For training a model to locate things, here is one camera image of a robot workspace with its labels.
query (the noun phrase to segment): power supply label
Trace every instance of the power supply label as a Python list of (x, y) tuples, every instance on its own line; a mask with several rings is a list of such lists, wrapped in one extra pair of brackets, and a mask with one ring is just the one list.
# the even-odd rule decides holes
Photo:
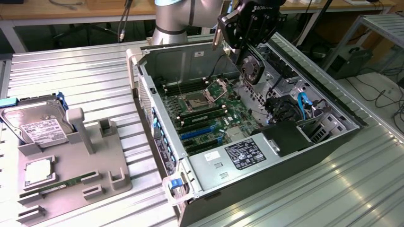
[(243, 170), (259, 162), (267, 160), (254, 139), (249, 139), (226, 147), (226, 151), (234, 161), (238, 170)]

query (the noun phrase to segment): cooling fan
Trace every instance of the cooling fan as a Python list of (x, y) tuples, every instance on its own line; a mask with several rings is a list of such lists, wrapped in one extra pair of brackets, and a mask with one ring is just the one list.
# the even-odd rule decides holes
[(253, 85), (258, 84), (258, 82), (261, 81), (262, 71), (263, 71), (263, 66), (261, 62), (253, 55), (249, 55), (243, 59), (242, 72), (245, 78)]

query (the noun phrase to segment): green circuit board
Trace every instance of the green circuit board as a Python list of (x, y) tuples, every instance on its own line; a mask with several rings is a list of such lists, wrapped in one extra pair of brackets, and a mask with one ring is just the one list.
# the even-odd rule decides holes
[[(195, 155), (209, 149), (229, 144), (233, 140), (241, 137), (243, 138), (250, 136), (251, 132), (259, 128), (259, 124), (250, 114), (243, 102), (238, 98), (238, 94), (234, 92), (233, 87), (226, 84), (227, 92), (225, 93), (223, 85), (225, 83), (219, 84), (218, 82), (213, 82), (213, 85), (207, 88), (210, 93), (209, 96), (214, 99), (218, 98), (214, 102), (213, 100), (209, 100), (205, 90), (182, 93), (182, 95), (177, 96), (166, 96), (165, 92), (161, 91), (163, 103), (181, 138), (187, 133), (198, 132), (202, 129), (214, 127), (213, 132), (190, 139), (182, 139), (185, 148), (190, 155)], [(183, 122), (179, 119), (179, 116), (187, 116), (191, 113), (199, 113), (205, 110), (215, 111), (211, 111), (209, 114), (199, 115), (203, 117), (194, 117), (193, 120), (198, 121), (197, 124), (193, 124), (187, 119)], [(203, 127), (182, 133), (185, 129), (199, 127), (199, 125), (203, 125)], [(234, 131), (242, 133), (238, 133), (238, 136), (231, 137), (230, 132)]]

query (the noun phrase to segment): blue pcie slot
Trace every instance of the blue pcie slot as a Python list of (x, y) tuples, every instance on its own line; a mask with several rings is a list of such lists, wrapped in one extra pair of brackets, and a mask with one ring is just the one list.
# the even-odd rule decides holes
[(202, 129), (202, 130), (198, 130), (195, 132), (190, 132), (190, 133), (182, 135), (182, 140), (191, 139), (197, 136), (211, 133), (211, 132), (214, 132), (214, 130), (215, 130), (215, 125), (211, 126), (210, 128), (206, 128), (206, 129)]

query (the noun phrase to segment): blue cable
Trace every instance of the blue cable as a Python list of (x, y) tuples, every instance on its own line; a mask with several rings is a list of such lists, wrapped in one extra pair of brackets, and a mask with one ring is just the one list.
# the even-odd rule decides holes
[(302, 100), (305, 101), (305, 103), (313, 105), (313, 102), (310, 101), (310, 98), (309, 98), (306, 92), (301, 92), (298, 94), (298, 104), (299, 104), (299, 108), (301, 108), (302, 113), (303, 113), (303, 119), (306, 120), (306, 111), (305, 111), (305, 105), (303, 105)]

